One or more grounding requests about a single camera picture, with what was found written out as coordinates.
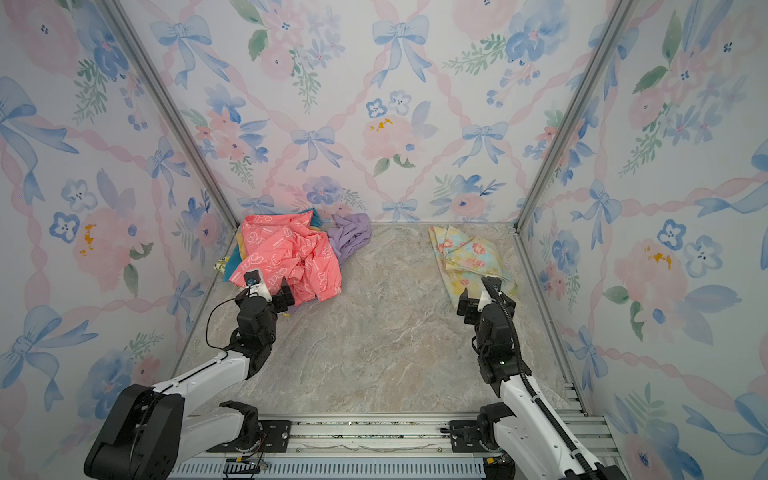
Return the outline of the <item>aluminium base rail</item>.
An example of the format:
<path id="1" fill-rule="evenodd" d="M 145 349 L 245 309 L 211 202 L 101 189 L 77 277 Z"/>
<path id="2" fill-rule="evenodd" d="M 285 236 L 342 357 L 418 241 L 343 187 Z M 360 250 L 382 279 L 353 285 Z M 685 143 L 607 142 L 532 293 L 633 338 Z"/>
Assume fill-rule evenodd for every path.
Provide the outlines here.
<path id="1" fill-rule="evenodd" d="M 611 434 L 607 421 L 599 416 L 579 416 L 572 411 L 557 411 L 566 425 L 589 451 L 606 465 L 617 465 L 612 461 L 617 458 L 618 448 Z M 267 451 L 275 454 L 302 454 L 329 451 L 341 453 L 371 453 L 395 455 L 402 453 L 423 452 L 430 454 L 475 454 L 488 458 L 486 452 L 460 452 L 452 449 L 451 438 L 442 433 L 453 420 L 473 422 L 467 414 L 410 414 L 405 416 L 364 415 L 346 417 L 343 415 L 299 415 L 293 419 L 276 419 L 268 416 L 263 422 L 278 423 L 287 421 L 290 431 L 286 449 L 283 452 Z M 208 451 L 233 451 L 228 448 L 216 448 Z"/>

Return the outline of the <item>left corner aluminium post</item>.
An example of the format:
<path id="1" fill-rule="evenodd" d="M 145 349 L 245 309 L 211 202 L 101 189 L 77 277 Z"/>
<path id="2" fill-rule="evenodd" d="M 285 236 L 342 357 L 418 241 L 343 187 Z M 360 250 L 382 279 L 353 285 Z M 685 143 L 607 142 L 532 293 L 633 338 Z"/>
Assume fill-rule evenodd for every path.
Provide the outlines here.
<path id="1" fill-rule="evenodd" d="M 96 6 L 104 16 L 107 24 L 113 29 L 120 45 L 135 63 L 139 73 L 144 77 L 155 105 L 161 112 L 170 131 L 179 142 L 195 173 L 200 177 L 203 186 L 211 195 L 213 203 L 224 216 L 229 227 L 239 225 L 231 206 L 216 182 L 213 171 L 196 147 L 193 135 L 168 88 L 164 85 L 159 70 L 150 58 L 145 46 L 131 24 L 126 11 L 119 1 L 96 1 Z"/>

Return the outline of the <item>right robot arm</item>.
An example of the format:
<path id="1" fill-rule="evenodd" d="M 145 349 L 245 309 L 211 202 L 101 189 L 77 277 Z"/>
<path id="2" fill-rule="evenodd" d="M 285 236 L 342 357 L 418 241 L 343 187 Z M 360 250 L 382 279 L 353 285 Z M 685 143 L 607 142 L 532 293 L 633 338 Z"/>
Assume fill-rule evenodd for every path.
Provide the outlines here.
<path id="1" fill-rule="evenodd" d="M 460 452 L 486 452 L 486 464 L 515 467 L 528 479 L 623 479 L 568 428 L 523 360 L 514 325 L 516 303 L 502 280 L 483 276 L 478 298 L 459 297 L 457 315 L 474 328 L 479 373 L 498 401 L 480 408 L 473 422 L 453 420 L 442 433 Z"/>

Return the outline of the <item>pink patterned cloth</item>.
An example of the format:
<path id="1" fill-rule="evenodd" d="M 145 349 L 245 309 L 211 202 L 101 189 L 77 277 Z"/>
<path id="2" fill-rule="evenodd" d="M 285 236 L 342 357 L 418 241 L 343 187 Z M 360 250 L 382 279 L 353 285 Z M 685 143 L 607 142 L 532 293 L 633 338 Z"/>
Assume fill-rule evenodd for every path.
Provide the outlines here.
<path id="1" fill-rule="evenodd" d="M 229 282 L 244 288 L 244 274 L 259 269 L 272 294 L 286 281 L 297 306 L 340 295 L 340 264 L 328 234 L 313 227 L 313 219 L 312 210 L 246 217 L 241 225 L 246 257 Z"/>

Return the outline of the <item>yellow floral cloth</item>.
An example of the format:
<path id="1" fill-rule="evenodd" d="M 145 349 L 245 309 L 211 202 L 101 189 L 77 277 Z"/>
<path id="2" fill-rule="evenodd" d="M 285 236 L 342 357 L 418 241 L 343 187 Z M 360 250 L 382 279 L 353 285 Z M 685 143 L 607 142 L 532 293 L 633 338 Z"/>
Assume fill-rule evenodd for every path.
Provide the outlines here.
<path id="1" fill-rule="evenodd" d="M 438 269 L 453 309 L 459 297 L 468 291 L 471 298 L 479 298 L 484 289 L 481 278 L 497 277 L 502 280 L 502 291 L 514 297 L 518 285 L 504 266 L 497 247 L 481 236 L 472 236 L 454 226 L 430 226 L 429 238 Z"/>

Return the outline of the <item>corner aluminium post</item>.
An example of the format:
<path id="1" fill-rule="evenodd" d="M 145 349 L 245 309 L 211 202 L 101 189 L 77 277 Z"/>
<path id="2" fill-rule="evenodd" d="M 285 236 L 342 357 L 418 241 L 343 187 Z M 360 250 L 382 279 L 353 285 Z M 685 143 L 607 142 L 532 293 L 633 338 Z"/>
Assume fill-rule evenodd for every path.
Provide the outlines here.
<path id="1" fill-rule="evenodd" d="M 632 0 L 618 1 L 612 14 L 608 17 L 605 30 L 598 38 L 599 43 L 587 63 L 583 79 L 574 91 L 574 95 L 565 110 L 563 123 L 534 177 L 531 189 L 525 198 L 525 203 L 514 222 L 516 234 L 523 232 L 527 224 L 534 217 L 536 204 L 546 188 L 548 178 L 557 167 L 566 143 L 569 141 L 572 133 L 576 131 L 581 115 L 591 101 L 596 85 L 606 69 L 610 57 L 615 53 L 616 46 L 626 29 L 627 22 L 635 5 L 636 2 Z"/>
<path id="2" fill-rule="evenodd" d="M 159 70 L 150 58 L 145 46 L 131 24 L 126 11 L 119 1 L 96 1 L 96 6 L 104 16 L 107 24 L 113 29 L 120 45 L 135 63 L 139 73 L 144 77 L 155 105 L 161 112 L 170 131 L 179 142 L 195 173 L 200 177 L 203 186 L 211 195 L 213 203 L 224 216 L 229 227 L 239 225 L 231 206 L 216 182 L 213 171 L 196 147 L 193 135 L 168 88 L 164 85 Z"/>

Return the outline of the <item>purple cloth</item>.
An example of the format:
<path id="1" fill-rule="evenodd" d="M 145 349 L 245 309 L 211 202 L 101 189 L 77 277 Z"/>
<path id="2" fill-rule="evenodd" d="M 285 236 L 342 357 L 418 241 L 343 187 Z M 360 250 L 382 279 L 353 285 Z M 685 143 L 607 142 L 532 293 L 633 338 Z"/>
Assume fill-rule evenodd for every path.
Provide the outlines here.
<path id="1" fill-rule="evenodd" d="M 333 215 L 332 219 L 334 226 L 327 234 L 339 264 L 343 265 L 355 252 L 370 242 L 371 221 L 365 213 Z"/>

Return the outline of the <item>right corner aluminium post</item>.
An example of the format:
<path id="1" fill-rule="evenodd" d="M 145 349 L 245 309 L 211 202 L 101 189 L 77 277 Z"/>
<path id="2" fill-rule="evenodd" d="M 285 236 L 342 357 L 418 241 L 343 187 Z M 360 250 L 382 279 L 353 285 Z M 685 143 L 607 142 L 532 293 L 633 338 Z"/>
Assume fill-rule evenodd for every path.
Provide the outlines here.
<path id="1" fill-rule="evenodd" d="M 574 95 L 565 110 L 563 123 L 534 177 L 531 189 L 525 198 L 525 203 L 514 222 L 516 234 L 523 232 L 527 224 L 534 217 L 536 204 L 546 188 L 548 178 L 557 167 L 566 143 L 569 141 L 572 133 L 576 131 L 581 115 L 591 101 L 596 85 L 606 69 L 610 57 L 615 53 L 616 46 L 626 29 L 627 22 L 635 5 L 636 2 L 632 0 L 618 1 L 612 14 L 608 17 L 605 30 L 598 38 L 599 43 L 587 63 L 583 79 L 574 91 Z"/>

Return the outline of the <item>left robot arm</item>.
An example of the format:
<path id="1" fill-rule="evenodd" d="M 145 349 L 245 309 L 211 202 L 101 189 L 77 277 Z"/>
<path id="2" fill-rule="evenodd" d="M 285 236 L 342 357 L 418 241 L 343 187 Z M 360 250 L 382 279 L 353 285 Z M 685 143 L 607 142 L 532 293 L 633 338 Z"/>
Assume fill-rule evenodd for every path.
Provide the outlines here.
<path id="1" fill-rule="evenodd" d="M 226 401 L 206 414 L 196 412 L 263 368 L 276 341 L 278 316 L 295 299 L 286 282 L 275 293 L 260 282 L 234 302 L 237 326 L 216 356 L 170 380 L 133 384 L 119 394 L 86 456 L 86 476 L 166 479 L 178 464 L 210 449 L 228 448 L 242 457 L 285 451 L 289 422 L 263 422 L 252 405 Z"/>

